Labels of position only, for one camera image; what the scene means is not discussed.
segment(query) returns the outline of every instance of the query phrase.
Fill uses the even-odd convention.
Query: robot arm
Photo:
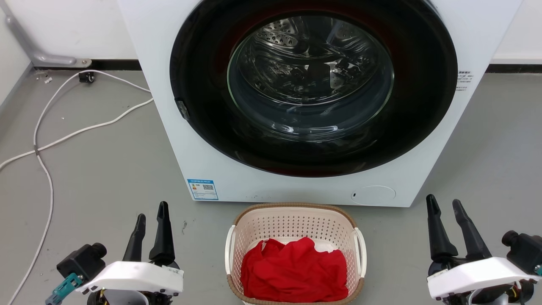
[[[149,263],[141,262],[145,215],[140,214],[122,261],[106,266],[101,244],[85,245],[61,261],[57,270],[64,281],[53,290],[46,305],[60,305],[72,291],[91,293],[87,304],[169,305],[183,291],[183,271],[175,263],[169,209],[158,208],[158,229]]]
[[[542,279],[542,238],[510,231],[502,239],[511,247],[507,258],[492,257],[459,200],[453,201],[453,208],[467,248],[465,258],[456,257],[438,203],[433,195],[427,196],[431,297],[448,305],[524,304],[530,300],[534,284]]]

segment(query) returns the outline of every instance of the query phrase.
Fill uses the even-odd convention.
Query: front-loading washing machine
[[[194,200],[408,207],[521,0],[119,0]]]

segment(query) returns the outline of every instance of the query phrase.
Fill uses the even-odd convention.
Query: round glass door
[[[425,1],[202,0],[170,62],[179,112],[209,149],[297,177],[403,155],[438,126],[457,81]]]
[[[377,115],[393,87],[388,52],[369,33],[327,16],[266,24],[236,48],[228,67],[235,106],[290,141],[344,137]]]

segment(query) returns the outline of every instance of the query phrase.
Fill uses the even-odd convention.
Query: beige plastic basket
[[[290,304],[248,298],[243,294],[241,264],[244,255],[259,241],[273,238],[282,243],[310,237],[317,250],[339,249],[346,258],[349,290],[347,298],[336,302],[310,304],[342,305],[361,292],[367,268],[365,240],[356,222],[342,209],[314,204],[281,203],[253,205],[242,212],[226,238],[225,267],[231,291],[245,304]]]

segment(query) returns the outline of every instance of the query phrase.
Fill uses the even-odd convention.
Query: brown basket rim
[[[266,204],[252,205],[252,206],[249,206],[248,208],[246,208],[243,212],[241,212],[241,214],[239,214],[235,218],[234,225],[237,226],[237,224],[239,223],[239,220],[241,220],[241,218],[243,216],[245,216],[250,211],[254,211],[256,209],[274,208],[274,207],[306,207],[306,208],[327,209],[327,210],[330,210],[330,211],[335,211],[335,212],[343,215],[344,217],[346,217],[346,219],[348,219],[348,221],[350,222],[350,224],[352,225],[353,228],[358,227],[357,224],[356,224],[356,221],[352,217],[350,217],[350,215],[348,215],[348,213],[345,210],[343,210],[341,208],[338,208],[338,207],[335,207],[335,206],[329,206],[329,205],[307,204],[307,203],[304,203],[304,202],[279,202],[279,203],[266,203]]]
[[[356,299],[358,297],[359,293],[362,292],[363,285],[365,284],[365,278],[360,278],[358,285],[356,286],[356,289],[354,292],[348,296],[347,298],[344,298],[340,301],[334,301],[334,302],[316,302],[316,303],[286,303],[286,302],[274,302],[274,301],[264,301],[264,300],[258,300],[251,297],[246,297],[244,294],[242,294],[235,286],[234,281],[231,278],[231,275],[227,275],[228,278],[228,284],[230,286],[231,291],[241,300],[250,304],[255,305],[284,305],[284,304],[296,304],[296,305],[346,305]]]

